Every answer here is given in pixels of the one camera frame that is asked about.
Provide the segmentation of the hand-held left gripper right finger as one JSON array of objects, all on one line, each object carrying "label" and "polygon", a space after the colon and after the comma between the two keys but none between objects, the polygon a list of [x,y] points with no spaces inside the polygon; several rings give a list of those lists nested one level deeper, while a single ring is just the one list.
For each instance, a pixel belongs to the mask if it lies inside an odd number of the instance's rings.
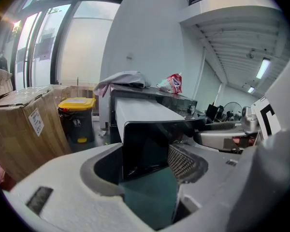
[{"label": "hand-held left gripper right finger", "polygon": [[290,130],[242,154],[169,146],[179,187],[170,232],[290,231]]}]

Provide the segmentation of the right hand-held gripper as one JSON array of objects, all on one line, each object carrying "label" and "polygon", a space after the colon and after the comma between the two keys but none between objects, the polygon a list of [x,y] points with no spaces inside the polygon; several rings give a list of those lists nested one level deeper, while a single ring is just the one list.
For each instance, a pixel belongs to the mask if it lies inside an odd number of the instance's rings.
[{"label": "right hand-held gripper", "polygon": [[202,126],[193,139],[199,145],[224,153],[242,154],[253,146],[260,133],[262,139],[275,135],[281,130],[277,116],[265,96],[251,106],[242,109],[240,121],[210,123]]}]

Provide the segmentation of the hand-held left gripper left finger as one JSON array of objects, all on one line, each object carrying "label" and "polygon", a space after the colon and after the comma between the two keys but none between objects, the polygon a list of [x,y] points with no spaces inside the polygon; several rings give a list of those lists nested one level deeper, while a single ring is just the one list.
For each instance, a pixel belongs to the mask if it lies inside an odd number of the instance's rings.
[{"label": "hand-held left gripper left finger", "polygon": [[149,232],[119,186],[94,172],[96,163],[120,149],[117,143],[55,158],[4,195],[37,232]]}]

